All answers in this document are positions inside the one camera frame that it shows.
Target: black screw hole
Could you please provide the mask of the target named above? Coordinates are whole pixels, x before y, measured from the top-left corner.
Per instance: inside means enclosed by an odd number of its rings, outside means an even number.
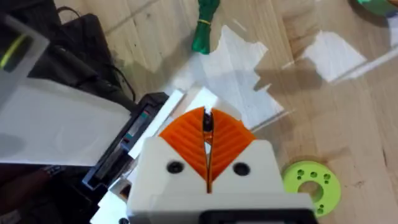
[[[173,161],[167,164],[167,171],[171,174],[178,174],[184,170],[184,164],[178,161]]]
[[[121,218],[119,219],[119,224],[129,224],[129,220],[127,218]]]
[[[240,176],[249,175],[249,173],[250,173],[250,167],[243,162],[235,163],[235,165],[233,166],[233,169],[234,169],[235,174],[238,174]]]

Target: black cable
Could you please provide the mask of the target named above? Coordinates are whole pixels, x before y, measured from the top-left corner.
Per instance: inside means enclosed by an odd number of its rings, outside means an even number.
[[[123,74],[122,71],[120,71],[120,69],[118,69],[116,66],[108,64],[108,63],[103,63],[104,66],[112,68],[115,72],[117,72],[124,80],[124,82],[126,83],[127,87],[130,89],[131,95],[132,95],[132,100],[133,102],[136,101],[136,92],[134,92],[134,90],[132,89],[130,83],[127,81],[126,76]]]
[[[72,9],[71,7],[68,7],[68,6],[61,6],[61,7],[59,7],[59,8],[57,9],[57,13],[60,13],[60,12],[62,12],[62,11],[71,11],[71,12],[73,12],[74,14],[76,14],[76,16],[77,16],[78,18],[80,18],[79,13],[77,13],[77,11],[74,10],[74,9]],[[80,19],[80,20],[81,20],[81,34],[82,34],[83,46],[84,46],[84,49],[86,49],[86,44],[85,44],[85,43],[86,43],[86,41],[85,41],[85,40],[86,40],[85,23],[83,22],[82,19]],[[67,36],[67,37],[73,42],[73,44],[75,44],[75,41],[74,41],[64,30],[62,30],[62,29],[60,29],[60,30],[62,31],[62,34],[63,34],[63,35]],[[89,57],[90,57],[93,61],[98,62],[98,63],[101,63],[101,62],[99,62],[99,61],[97,61],[97,60],[94,60],[91,56],[89,56]],[[123,74],[123,72],[120,71],[120,69],[118,69],[116,66],[111,65],[111,64],[109,64],[109,63],[101,63],[101,64],[104,65],[104,66],[106,66],[106,67],[108,67],[108,68],[111,68],[112,70],[114,70],[116,73],[118,73],[118,74],[123,78],[124,82],[126,83],[127,87],[129,88],[129,90],[130,90],[130,92],[131,92],[133,102],[136,102],[136,92],[132,89],[132,86],[131,86],[130,83],[128,82],[128,80],[127,80],[126,76]]]
[[[62,11],[71,11],[71,12],[75,13],[75,15],[76,15],[78,18],[80,18],[79,13],[77,13],[77,11],[74,10],[74,9],[72,9],[71,7],[68,7],[68,6],[61,6],[61,7],[59,7],[59,8],[57,9],[57,13],[58,13],[58,14],[59,14],[60,12],[62,12]]]

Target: white panel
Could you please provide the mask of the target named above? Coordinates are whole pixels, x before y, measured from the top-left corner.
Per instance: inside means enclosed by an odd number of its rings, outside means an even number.
[[[111,101],[26,78],[0,110],[0,162],[93,166],[129,118]]]
[[[156,201],[149,215],[151,224],[194,224],[198,223],[199,215],[208,210],[313,209],[313,203],[308,194],[181,194],[162,195],[156,198]]]
[[[183,163],[184,170],[179,174],[167,172],[167,164],[172,161]],[[205,180],[187,164],[167,142],[160,137],[147,138],[139,156],[127,207],[130,211],[151,210],[158,195],[206,194]]]
[[[237,162],[250,167],[247,176],[235,174]],[[266,140],[254,140],[250,145],[213,181],[213,194],[225,193],[273,193],[283,192],[284,186],[271,144]]]

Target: green 3d printed disc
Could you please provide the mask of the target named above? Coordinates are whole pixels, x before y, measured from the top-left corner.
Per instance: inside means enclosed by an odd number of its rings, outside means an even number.
[[[336,175],[317,162],[296,162],[285,170],[283,179],[285,191],[289,193],[298,193],[303,185],[309,183],[317,185],[310,194],[316,217],[330,213],[340,201],[341,187]]]

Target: green object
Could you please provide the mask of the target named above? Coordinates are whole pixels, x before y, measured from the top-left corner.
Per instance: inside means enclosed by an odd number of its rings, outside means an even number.
[[[340,201],[341,187],[336,175],[317,162],[296,162],[285,170],[283,179],[285,191],[288,193],[298,193],[300,186],[306,182],[319,185],[312,195],[316,217],[330,213]]]
[[[220,5],[220,0],[198,0],[199,20],[192,42],[192,50],[202,54],[210,53],[210,30],[213,15]]]
[[[398,12],[398,7],[391,4],[388,0],[357,0],[360,5],[379,16],[394,16]]]

